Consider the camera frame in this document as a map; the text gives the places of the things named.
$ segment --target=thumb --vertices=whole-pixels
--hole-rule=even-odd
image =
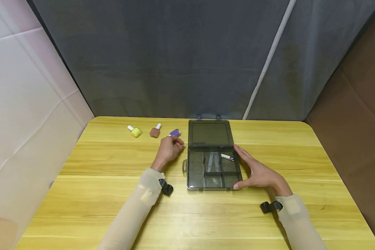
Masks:
[[[236,182],[235,185],[233,185],[233,189],[242,189],[248,186],[250,186],[250,180],[246,179],[243,181]]]

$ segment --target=purple nail polish bottle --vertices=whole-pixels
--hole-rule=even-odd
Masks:
[[[179,129],[175,129],[169,134],[169,136],[180,136],[180,135],[181,135],[181,132],[179,131]]]

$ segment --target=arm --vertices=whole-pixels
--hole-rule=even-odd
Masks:
[[[277,172],[254,159],[238,145],[234,145],[234,148],[240,158],[250,166],[251,176],[247,180],[237,182],[233,188],[271,187],[275,192],[275,199],[283,205],[278,216],[288,235],[292,250],[327,250],[325,243],[310,221],[306,206],[298,195],[292,193],[286,180]]]
[[[165,179],[162,172],[165,165],[175,159],[185,148],[176,136],[161,139],[156,159],[140,177],[135,190],[125,201],[121,210],[104,235],[98,250],[129,250],[145,221],[151,206],[161,192],[159,179]]]

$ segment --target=black wrist strap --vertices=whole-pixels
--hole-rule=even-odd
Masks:
[[[267,214],[267,213],[270,213],[272,211],[282,209],[283,205],[279,201],[275,200],[271,204],[268,201],[263,202],[263,203],[261,203],[260,207],[261,207],[261,210],[263,211],[263,213]]]
[[[161,185],[161,191],[164,195],[170,196],[172,192],[174,191],[174,187],[167,184],[167,182],[164,179],[159,179],[158,182]]]

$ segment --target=wrist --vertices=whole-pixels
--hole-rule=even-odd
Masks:
[[[274,190],[275,196],[283,196],[283,197],[288,197],[290,195],[293,195],[292,190],[290,189],[289,184],[283,178],[282,176],[277,177],[275,179],[274,184],[272,185],[272,189]]]
[[[155,158],[150,168],[154,169],[155,171],[159,173],[162,173],[162,170],[164,169],[164,166],[166,164],[167,164],[166,160]]]

